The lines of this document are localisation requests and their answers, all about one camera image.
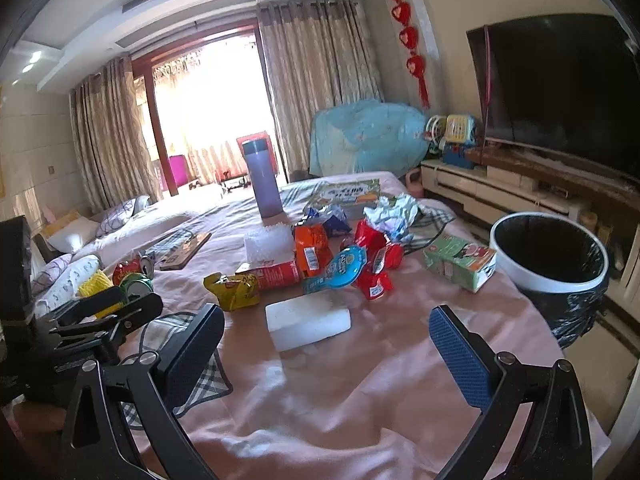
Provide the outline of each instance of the bed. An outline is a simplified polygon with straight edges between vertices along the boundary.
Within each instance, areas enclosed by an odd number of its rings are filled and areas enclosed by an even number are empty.
[[[156,202],[135,215],[124,227],[89,242],[74,254],[73,261],[95,254],[103,267],[112,266],[131,248],[145,244],[177,225],[196,218],[217,205],[221,199],[221,186],[210,184]]]
[[[378,178],[384,192],[405,191],[390,173],[328,180],[369,178]],[[268,223],[298,220],[316,185],[312,180],[284,188],[285,212]],[[432,200],[425,204],[446,208]],[[233,273],[244,260],[242,234],[261,225],[251,199],[225,203],[179,226],[210,230],[213,236],[183,270],[156,272],[154,287],[166,317],[131,337],[121,356],[158,348],[193,312],[215,301],[203,277]],[[471,238],[458,220],[445,231]],[[218,350],[177,412],[219,478],[434,478],[479,413],[466,404],[430,341],[427,319],[438,304],[452,306],[495,351],[546,366],[562,357],[542,316],[500,271],[471,294],[426,270],[418,251],[406,256],[391,278],[396,290],[373,302],[356,288],[342,290],[350,330],[280,354],[268,335],[264,305],[302,294],[298,286],[263,293],[259,306],[225,314]],[[126,413],[135,428],[135,413],[130,407]],[[489,478],[506,466],[526,415],[521,409]],[[590,430],[596,462],[609,441],[593,415]],[[144,433],[133,433],[145,462],[161,471]]]

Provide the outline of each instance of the white sponge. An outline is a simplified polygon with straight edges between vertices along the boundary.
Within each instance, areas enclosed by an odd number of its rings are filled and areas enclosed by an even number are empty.
[[[278,352],[315,343],[351,328],[340,292],[321,290],[267,305],[267,327]]]

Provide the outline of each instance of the white wall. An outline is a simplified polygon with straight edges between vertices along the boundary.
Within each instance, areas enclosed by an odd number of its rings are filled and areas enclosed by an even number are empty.
[[[391,15],[385,0],[363,0],[362,6],[369,23],[371,44],[376,51],[376,60],[380,69],[382,91],[387,103],[409,104],[404,71],[398,53],[398,37],[394,30]]]
[[[476,72],[466,32],[482,25],[537,14],[611,14],[602,0],[424,0],[442,58],[450,113],[480,117]]]
[[[87,212],[68,97],[20,84],[2,87],[0,92],[0,168],[5,188],[0,219],[23,214],[31,229],[37,230],[44,224],[44,205],[56,214],[70,209]]]

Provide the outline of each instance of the curtain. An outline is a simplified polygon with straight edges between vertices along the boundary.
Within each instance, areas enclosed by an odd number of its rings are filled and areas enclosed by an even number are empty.
[[[382,99],[362,5],[355,0],[291,1],[258,10],[276,134],[290,180],[307,173],[318,110]]]
[[[94,213],[142,194],[160,199],[135,95],[129,57],[111,60],[70,93],[76,157]]]
[[[169,156],[184,155],[192,179],[212,184],[246,174],[236,139],[273,135],[255,35],[216,41],[154,68],[162,136]],[[136,94],[147,145],[155,145],[146,94]],[[152,160],[156,152],[150,148]]]

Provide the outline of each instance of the tv screen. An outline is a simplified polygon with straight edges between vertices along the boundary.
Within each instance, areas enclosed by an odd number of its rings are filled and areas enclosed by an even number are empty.
[[[482,109],[484,27],[467,33]],[[487,139],[567,153],[640,180],[640,77],[611,16],[554,14],[488,26]]]

